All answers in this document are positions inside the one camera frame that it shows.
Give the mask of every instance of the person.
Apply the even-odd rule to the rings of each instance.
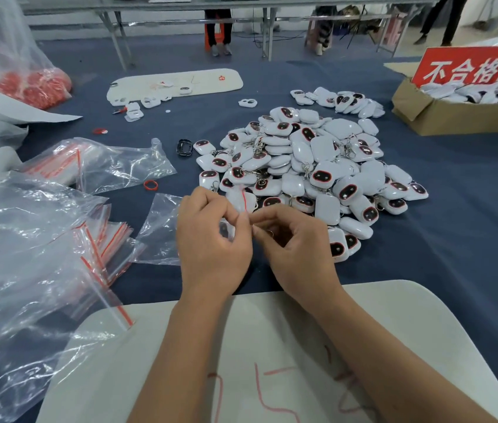
[[[335,16],[337,14],[337,6],[319,6],[316,7],[317,16]],[[323,51],[329,47],[331,33],[333,32],[332,20],[317,21],[318,40],[316,44],[316,55],[322,56]]]
[[[218,231],[222,218],[235,226],[232,242]],[[386,421],[498,423],[345,292],[324,222],[281,204],[239,214],[202,187],[178,210],[182,295],[128,423],[199,421],[218,319],[251,262],[252,236],[284,291],[323,328]]]
[[[204,15],[206,19],[231,19],[230,9],[215,9],[215,10],[204,10]],[[206,24],[206,34],[208,34],[208,43],[210,44],[210,49],[212,51],[212,56],[219,56],[220,52],[216,45],[216,35],[214,32],[215,23]],[[224,54],[231,56],[231,48],[229,47],[231,43],[231,29],[233,28],[232,23],[224,24]]]
[[[433,24],[437,20],[437,16],[439,16],[439,12],[441,12],[446,2],[447,0],[439,0],[439,2],[430,10],[420,31],[422,36],[414,42],[414,44],[424,44],[426,42],[427,35],[429,34],[431,27],[433,27]],[[465,3],[466,0],[453,0],[451,14],[449,15],[447,27],[445,28],[445,34],[443,34],[441,46],[448,47],[453,42],[453,37],[457,31],[457,26],[459,24],[459,19],[461,19],[462,9]]]

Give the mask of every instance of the sneaker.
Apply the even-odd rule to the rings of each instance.
[[[424,44],[427,40],[427,35],[423,34],[416,42],[414,42],[415,45],[420,45]]]

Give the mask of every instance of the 不合格区 sign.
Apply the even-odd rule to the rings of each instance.
[[[498,46],[431,47],[412,78],[417,87],[428,83],[498,82]]]

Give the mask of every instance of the forearm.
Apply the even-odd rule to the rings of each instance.
[[[343,289],[312,313],[388,422],[497,423]]]
[[[127,423],[198,421],[223,302],[181,298]]]

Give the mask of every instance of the red ring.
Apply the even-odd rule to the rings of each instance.
[[[155,186],[153,188],[149,187],[147,184],[153,183]],[[149,191],[157,191],[159,189],[159,184],[157,184],[157,181],[153,179],[148,179],[146,182],[143,183],[143,186],[145,187],[146,190]]]

